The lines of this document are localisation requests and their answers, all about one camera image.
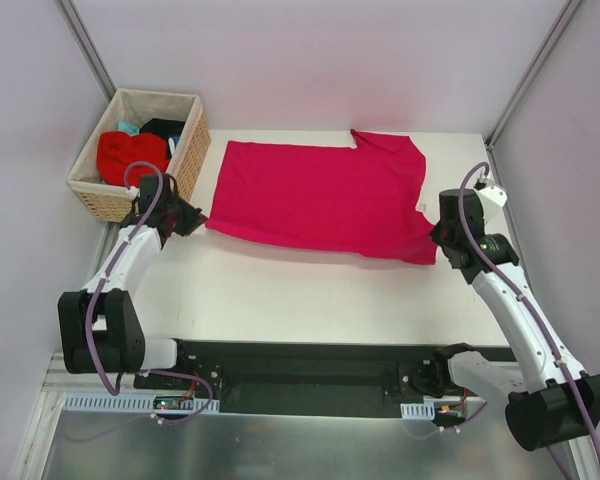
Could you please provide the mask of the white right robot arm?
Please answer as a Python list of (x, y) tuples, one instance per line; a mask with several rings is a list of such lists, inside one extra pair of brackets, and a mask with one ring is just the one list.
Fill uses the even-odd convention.
[(512, 436), (527, 451), (592, 435), (600, 422), (600, 374), (589, 374), (549, 324), (507, 238), (486, 233), (479, 193), (445, 190), (439, 207), (431, 238), (488, 306), (520, 372), (458, 343), (435, 350), (414, 373), (413, 388), (436, 398), (465, 388), (501, 406)]

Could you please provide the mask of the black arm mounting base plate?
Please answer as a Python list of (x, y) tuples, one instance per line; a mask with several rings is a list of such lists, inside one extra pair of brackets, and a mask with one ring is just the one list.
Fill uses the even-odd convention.
[(433, 361), (431, 345), (347, 345), (181, 341), (169, 375), (138, 375), (138, 390), (169, 393), (205, 385), (223, 413), (397, 418), (422, 400), (410, 378)]

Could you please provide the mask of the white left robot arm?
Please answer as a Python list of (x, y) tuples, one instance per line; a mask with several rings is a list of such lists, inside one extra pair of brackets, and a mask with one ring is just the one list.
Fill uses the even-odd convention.
[(177, 341), (143, 333), (133, 297), (150, 263), (173, 236), (191, 235), (206, 221), (202, 210), (179, 195), (175, 179), (144, 175), (116, 243), (95, 276), (58, 301), (65, 367), (72, 374), (135, 374), (156, 370), (168, 388), (184, 387), (190, 363)]

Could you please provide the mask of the magenta pink t shirt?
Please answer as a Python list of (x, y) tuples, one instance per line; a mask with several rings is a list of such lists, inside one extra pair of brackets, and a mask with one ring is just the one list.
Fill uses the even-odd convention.
[(227, 144), (207, 228), (241, 240), (430, 266), (418, 204), (426, 157), (408, 136), (354, 130), (352, 147)]

